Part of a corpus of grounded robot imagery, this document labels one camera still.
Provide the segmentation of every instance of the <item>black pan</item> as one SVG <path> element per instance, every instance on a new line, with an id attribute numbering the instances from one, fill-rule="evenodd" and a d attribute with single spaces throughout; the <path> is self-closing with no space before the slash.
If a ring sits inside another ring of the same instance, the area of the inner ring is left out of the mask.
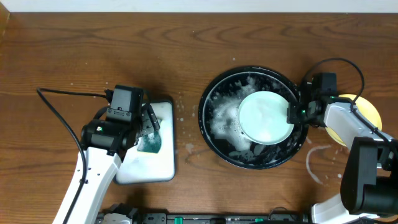
<path id="1" fill-rule="evenodd" d="M 258 144 L 242 137 L 236 126 L 237 118 L 231 114 L 255 91 L 272 91 L 288 102 L 299 98 L 294 83 L 271 69 L 234 68 L 215 78 L 203 93 L 198 108 L 199 127 L 207 145 L 225 161 L 247 169 L 268 169 L 283 164 L 300 150 L 308 126 L 295 125 L 287 139 L 273 145 Z M 231 107 L 230 110 L 226 110 L 225 105 Z"/>

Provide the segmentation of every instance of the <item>wooden table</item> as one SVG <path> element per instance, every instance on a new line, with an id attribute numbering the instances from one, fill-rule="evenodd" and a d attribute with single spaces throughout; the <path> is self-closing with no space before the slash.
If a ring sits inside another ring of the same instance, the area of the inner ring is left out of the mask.
<path id="1" fill-rule="evenodd" d="M 128 203 L 183 213 L 306 210 L 339 192 L 348 151 L 324 129 L 310 129 L 301 151 L 280 167 L 245 170 L 204 142 L 196 105 L 207 84 L 240 65 L 273 68 L 298 83 L 315 62 L 345 57 L 366 77 L 363 96 L 379 110 L 383 131 L 398 136 L 398 15 L 387 14 L 18 14 L 1 46 L 0 222 L 51 223 L 76 165 L 77 148 L 42 103 L 38 86 L 102 93 L 139 86 L 180 100 L 176 110 L 177 173 L 170 182 L 109 187 L 103 208 Z M 333 62 L 342 93 L 357 93 L 359 76 Z M 47 94 L 80 133 L 101 98 Z M 190 154 L 187 144 L 193 144 Z M 331 148 L 305 158 L 319 145 Z"/>

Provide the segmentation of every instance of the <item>yellow object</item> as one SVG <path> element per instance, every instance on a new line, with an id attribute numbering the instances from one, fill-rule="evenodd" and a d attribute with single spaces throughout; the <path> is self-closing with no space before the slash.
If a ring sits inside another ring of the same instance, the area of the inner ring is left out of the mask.
<path id="1" fill-rule="evenodd" d="M 339 97 L 345 97 L 345 98 L 350 98 L 354 99 L 356 95 L 353 94 L 343 94 L 340 95 Z M 373 125 L 378 127 L 381 130 L 381 117 L 379 115 L 379 112 L 377 112 L 377 109 L 365 98 L 359 97 L 356 100 L 356 106 L 359 109 L 359 112 L 368 119 Z M 337 143 L 346 146 L 343 141 L 340 139 L 340 137 L 332 130 L 331 128 L 326 128 L 326 131 L 330 135 L 332 139 L 334 139 Z"/>

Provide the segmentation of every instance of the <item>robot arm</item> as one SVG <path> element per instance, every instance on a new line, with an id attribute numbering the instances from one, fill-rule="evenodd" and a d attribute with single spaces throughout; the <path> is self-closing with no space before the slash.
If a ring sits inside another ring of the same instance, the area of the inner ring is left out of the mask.
<path id="1" fill-rule="evenodd" d="M 79 154 L 71 184 L 53 223 L 93 224 L 126 150 L 137 147 L 140 137 L 160 129 L 151 105 L 142 105 L 144 90 L 116 85 L 114 91 L 108 90 L 106 94 L 111 97 L 111 106 L 99 110 L 81 131 L 85 158 Z M 104 113 L 106 120 L 101 120 Z M 87 175 L 81 187 L 83 171 Z"/>
<path id="2" fill-rule="evenodd" d="M 350 149 L 341 193 L 314 205 L 312 221 L 348 223 L 359 217 L 398 213 L 396 140 L 381 131 L 376 133 L 358 110 L 354 114 L 357 107 L 352 109 L 350 99 L 338 98 L 334 73 L 317 74 L 301 89 L 301 102 L 289 105 L 288 123 L 329 127 Z M 378 177 L 377 168 L 391 171 L 391 176 Z"/>
<path id="3" fill-rule="evenodd" d="M 87 177 L 80 196 L 70 214 L 68 223 L 94 223 L 109 184 L 122 163 L 117 154 L 107 155 L 107 150 L 89 147 L 85 151 Z M 79 154 L 75 173 L 63 198 L 61 207 L 53 223 L 62 223 L 76 194 L 83 170 Z"/>

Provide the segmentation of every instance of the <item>foam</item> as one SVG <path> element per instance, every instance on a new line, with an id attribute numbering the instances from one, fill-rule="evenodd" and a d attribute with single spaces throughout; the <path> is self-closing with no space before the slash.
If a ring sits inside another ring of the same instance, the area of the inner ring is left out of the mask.
<path id="1" fill-rule="evenodd" d="M 155 140 L 155 133 L 150 133 L 148 134 L 148 141 L 152 144 L 154 144 L 156 142 Z"/>
<path id="2" fill-rule="evenodd" d="M 227 140 L 237 151 L 249 150 L 252 143 L 243 134 L 238 121 L 239 105 L 245 97 L 257 91 L 254 78 L 248 76 L 246 81 L 248 84 L 245 86 L 242 86 L 241 81 L 230 84 L 231 93 L 236 86 L 241 88 L 233 94 L 221 95 L 214 92 L 213 97 L 208 99 L 213 107 L 213 119 L 209 120 L 210 132 L 214 134 L 215 139 Z"/>

